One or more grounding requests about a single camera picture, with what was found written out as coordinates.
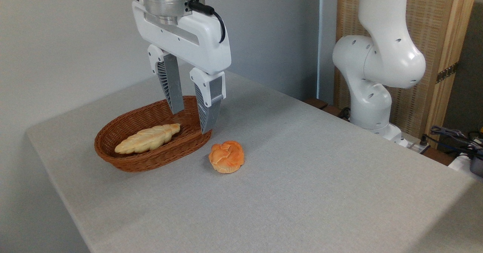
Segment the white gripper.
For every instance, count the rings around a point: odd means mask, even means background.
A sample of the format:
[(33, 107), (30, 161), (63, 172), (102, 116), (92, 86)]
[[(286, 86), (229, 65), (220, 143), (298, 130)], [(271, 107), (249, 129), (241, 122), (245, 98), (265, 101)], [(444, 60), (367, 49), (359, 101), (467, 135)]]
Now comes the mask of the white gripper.
[(151, 69), (173, 114), (184, 109), (176, 57), (195, 66), (190, 78), (205, 134), (214, 128), (226, 98), (222, 71), (231, 65), (231, 47), (219, 19), (193, 10), (195, 3), (204, 0), (132, 0), (132, 9), (140, 35), (151, 43), (147, 50)]

